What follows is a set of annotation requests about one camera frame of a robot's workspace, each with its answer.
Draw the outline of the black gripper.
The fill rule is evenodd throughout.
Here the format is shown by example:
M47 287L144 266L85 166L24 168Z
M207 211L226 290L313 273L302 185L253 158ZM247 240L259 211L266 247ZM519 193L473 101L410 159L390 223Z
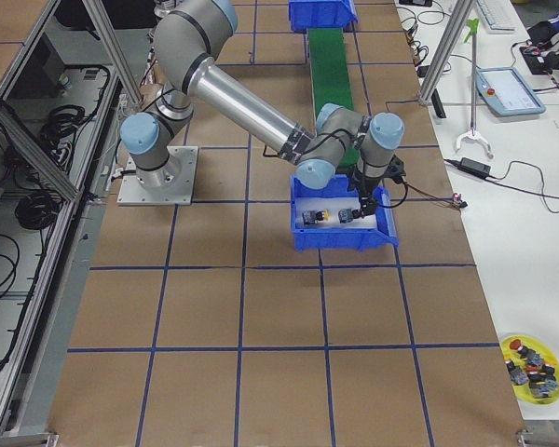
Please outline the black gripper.
M402 199L395 205L382 205L374 197L375 189L384 178L389 178L397 184L401 183L403 186L406 186L404 163L402 160L398 157L393 157L385 166L385 172L378 177L371 176L372 167L371 164L360 157L356 167L350 172L348 190L357 191L360 203L360 208L353 211L354 217L366 217L375 214L378 207L394 209L406 200L406 193L403 193Z

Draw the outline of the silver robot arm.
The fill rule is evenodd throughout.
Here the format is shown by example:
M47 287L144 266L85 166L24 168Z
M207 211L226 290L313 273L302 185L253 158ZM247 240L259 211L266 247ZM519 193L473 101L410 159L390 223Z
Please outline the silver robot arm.
M348 187L357 192L362 218L380 204L375 189L386 178L400 183L404 164L396 156L404 132L402 120L392 113L362 115L344 106L326 103L315 132L289 119L219 68L215 61L238 27L229 1L183 1L155 28L154 50L167 84L162 105L171 116L153 112L127 117L120 139L135 164L145 189L171 186L179 179L181 164L173 159L162 132L192 116L192 99L206 102L274 150L279 159L295 166L295 176L310 189L321 189L335 176L346 151L359 156L348 170Z

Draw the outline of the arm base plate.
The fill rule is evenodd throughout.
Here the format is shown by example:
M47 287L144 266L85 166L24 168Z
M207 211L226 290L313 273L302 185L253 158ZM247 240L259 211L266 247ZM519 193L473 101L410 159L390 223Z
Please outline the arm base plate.
M158 170L145 171L136 168L129 156L125 174L118 192L117 203L121 206L190 206L192 203L196 169L197 146L167 147L169 159Z

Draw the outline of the blue bin at arm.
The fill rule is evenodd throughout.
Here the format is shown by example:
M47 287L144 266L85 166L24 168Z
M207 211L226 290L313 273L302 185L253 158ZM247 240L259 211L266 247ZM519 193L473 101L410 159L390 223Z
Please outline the blue bin at arm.
M348 190L348 177L334 176L326 187L310 189L291 178L291 230L298 251L308 249L356 249L365 251L385 244L399 245L389 190L374 191L379 207L370 216L354 218L360 209L355 190Z
M358 21L354 2L349 0L290 0L288 17L294 32L345 28Z

